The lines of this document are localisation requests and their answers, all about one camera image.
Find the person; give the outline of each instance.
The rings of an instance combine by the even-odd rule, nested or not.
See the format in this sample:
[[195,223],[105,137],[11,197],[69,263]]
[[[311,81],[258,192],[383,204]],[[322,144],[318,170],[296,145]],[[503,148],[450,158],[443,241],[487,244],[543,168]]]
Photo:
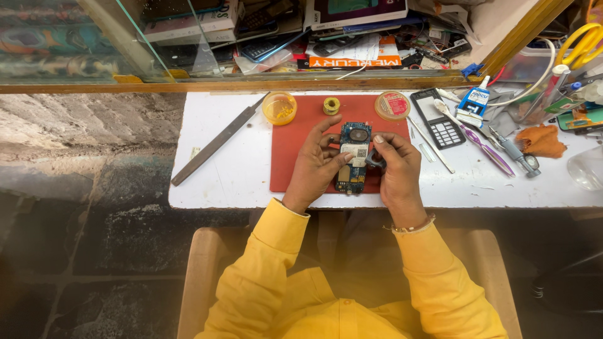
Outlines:
[[336,115],[312,128],[282,201],[270,201],[244,254],[224,270],[218,301],[195,338],[508,338],[484,289],[471,281],[423,207],[421,154],[395,133],[373,132],[371,140],[387,162],[380,196],[393,220],[410,303],[369,309],[338,299],[320,267],[287,276],[308,223],[305,210],[353,158],[330,147],[339,135],[324,134],[340,121]]

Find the shirt sleeve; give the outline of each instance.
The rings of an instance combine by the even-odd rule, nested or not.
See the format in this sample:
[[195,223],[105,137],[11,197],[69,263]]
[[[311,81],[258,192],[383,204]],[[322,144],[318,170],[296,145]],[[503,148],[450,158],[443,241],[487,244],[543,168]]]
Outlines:
[[309,217],[270,201],[245,252],[220,277],[218,301],[195,339],[263,337],[280,309],[286,271],[295,264]]
[[439,339],[508,338],[498,313],[433,224],[394,232],[423,330]]

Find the metal spudger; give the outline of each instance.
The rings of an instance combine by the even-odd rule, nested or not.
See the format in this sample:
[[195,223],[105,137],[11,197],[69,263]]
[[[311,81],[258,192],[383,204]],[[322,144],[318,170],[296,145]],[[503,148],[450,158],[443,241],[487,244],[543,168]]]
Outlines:
[[442,160],[442,162],[444,163],[444,166],[446,166],[446,168],[450,171],[450,173],[454,173],[455,170],[450,166],[448,161],[446,161],[446,158],[442,155],[442,153],[440,153],[440,150],[438,150],[438,148],[434,145],[434,143],[431,142],[431,140],[429,140],[429,137],[425,135],[425,133],[417,126],[417,124],[415,124],[415,122],[411,119],[410,116],[407,116],[406,118],[408,120],[410,120],[411,124],[413,124],[413,126],[417,129],[418,133],[429,144],[431,149],[435,152],[435,155],[437,155],[440,158],[440,160]]
[[172,183],[174,186],[180,185],[183,181],[186,180],[194,171],[199,168],[206,160],[212,156],[213,153],[216,153],[224,143],[233,136],[236,131],[238,131],[246,122],[256,113],[256,109],[262,101],[266,97],[264,95],[258,102],[256,102],[253,106],[249,106],[246,108],[239,116],[237,116],[231,123],[228,125],[217,137],[215,137],[207,146],[205,146],[194,158],[192,158],[189,163],[187,163],[178,174],[172,179]]

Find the solder wire spool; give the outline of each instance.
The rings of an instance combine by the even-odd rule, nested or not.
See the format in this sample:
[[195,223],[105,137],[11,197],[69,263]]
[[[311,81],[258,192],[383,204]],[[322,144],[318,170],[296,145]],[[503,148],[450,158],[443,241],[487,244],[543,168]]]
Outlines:
[[336,115],[340,107],[339,100],[334,97],[329,97],[324,100],[323,111],[326,115]]
[[411,104],[404,94],[391,90],[377,97],[375,111],[384,120],[400,121],[410,113]]

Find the hand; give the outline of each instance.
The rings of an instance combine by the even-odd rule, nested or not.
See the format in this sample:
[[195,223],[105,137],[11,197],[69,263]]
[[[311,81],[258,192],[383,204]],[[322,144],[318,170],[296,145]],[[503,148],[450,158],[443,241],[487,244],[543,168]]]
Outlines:
[[418,187],[421,153],[396,133],[373,132],[371,139],[378,156],[387,162],[381,177],[381,200],[390,210],[394,224],[420,226],[427,219]]
[[329,127],[340,121],[341,115],[322,120],[312,127],[301,146],[291,183],[283,197],[283,205],[289,210],[303,214],[314,200],[323,195],[337,172],[354,157],[349,152],[339,153],[339,149],[329,146],[339,143],[339,133],[323,135]]

